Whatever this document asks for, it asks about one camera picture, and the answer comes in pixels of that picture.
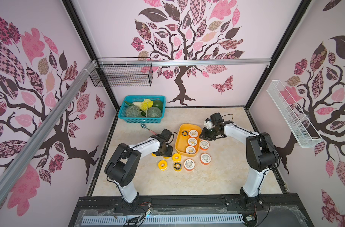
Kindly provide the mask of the orange white sealing tape roll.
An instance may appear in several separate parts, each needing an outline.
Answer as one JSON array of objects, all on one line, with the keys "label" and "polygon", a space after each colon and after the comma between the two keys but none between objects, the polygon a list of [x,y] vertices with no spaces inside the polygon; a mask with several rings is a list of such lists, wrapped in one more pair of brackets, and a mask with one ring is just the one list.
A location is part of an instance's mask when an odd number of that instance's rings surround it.
[{"label": "orange white sealing tape roll", "polygon": [[187,146],[185,149],[185,152],[187,154],[195,154],[196,153],[196,149],[194,146]]},{"label": "orange white sealing tape roll", "polygon": [[190,130],[189,131],[189,137],[190,138],[197,138],[199,136],[199,133],[197,130]]},{"label": "orange white sealing tape roll", "polygon": [[209,154],[207,154],[207,153],[201,154],[201,156],[200,156],[200,162],[201,162],[202,164],[204,164],[204,165],[209,165],[209,164],[211,163],[211,161],[212,161],[212,158],[211,158],[211,156],[210,156]]},{"label": "orange white sealing tape roll", "polygon": [[196,146],[198,144],[198,141],[197,141],[197,139],[196,138],[189,138],[188,139],[188,145],[190,145],[190,146]]},{"label": "orange white sealing tape roll", "polygon": [[184,168],[187,170],[187,171],[193,171],[194,168],[195,168],[195,162],[194,160],[192,159],[186,159],[184,161]]},{"label": "orange white sealing tape roll", "polygon": [[199,148],[200,148],[201,150],[203,150],[203,151],[208,150],[208,149],[210,148],[210,143],[209,143],[209,141],[201,140],[201,141],[200,141]]}]

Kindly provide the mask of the yellow plastic storage box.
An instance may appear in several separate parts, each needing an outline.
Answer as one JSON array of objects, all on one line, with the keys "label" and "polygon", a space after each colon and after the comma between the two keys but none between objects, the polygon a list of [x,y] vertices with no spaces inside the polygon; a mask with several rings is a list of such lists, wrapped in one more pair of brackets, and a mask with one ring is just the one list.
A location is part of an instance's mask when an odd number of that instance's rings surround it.
[{"label": "yellow plastic storage box", "polygon": [[[186,152],[186,148],[188,146],[190,146],[190,144],[188,143],[188,140],[191,138],[189,132],[191,130],[196,130],[197,131],[197,137],[195,138],[197,140],[197,142],[195,143],[195,145],[193,146],[195,148],[195,153],[194,154],[190,154]],[[177,153],[179,153],[182,156],[186,156],[186,157],[194,157],[198,154],[199,152],[199,145],[200,145],[200,139],[199,139],[199,135],[202,132],[201,127],[194,125],[194,124],[182,124],[178,130],[178,134],[177,134],[177,138],[176,138],[176,142],[175,142],[175,149],[177,151]]]}]

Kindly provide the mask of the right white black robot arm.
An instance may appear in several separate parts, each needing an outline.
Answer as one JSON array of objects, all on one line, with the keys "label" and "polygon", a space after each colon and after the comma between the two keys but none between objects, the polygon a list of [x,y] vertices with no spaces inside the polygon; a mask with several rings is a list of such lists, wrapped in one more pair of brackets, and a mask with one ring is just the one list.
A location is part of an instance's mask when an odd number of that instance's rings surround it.
[{"label": "right white black robot arm", "polygon": [[246,130],[233,121],[225,121],[220,113],[214,113],[205,120],[199,136],[206,141],[227,137],[234,138],[246,147],[246,160],[250,170],[240,189],[237,203],[243,210],[247,210],[259,201],[265,176],[278,166],[279,155],[268,133]]}]

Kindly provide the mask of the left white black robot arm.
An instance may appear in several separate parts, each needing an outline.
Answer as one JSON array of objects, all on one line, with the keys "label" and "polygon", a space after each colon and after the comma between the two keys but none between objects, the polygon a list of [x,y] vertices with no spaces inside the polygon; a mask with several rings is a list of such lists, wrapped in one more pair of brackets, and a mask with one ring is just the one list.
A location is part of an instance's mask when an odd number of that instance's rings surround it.
[{"label": "left white black robot arm", "polygon": [[130,207],[138,206],[139,193],[135,189],[133,178],[140,160],[150,154],[171,158],[173,138],[173,132],[163,129],[161,133],[152,135],[143,142],[132,145],[121,143],[117,146],[104,172],[106,180],[116,184],[125,204]]}]

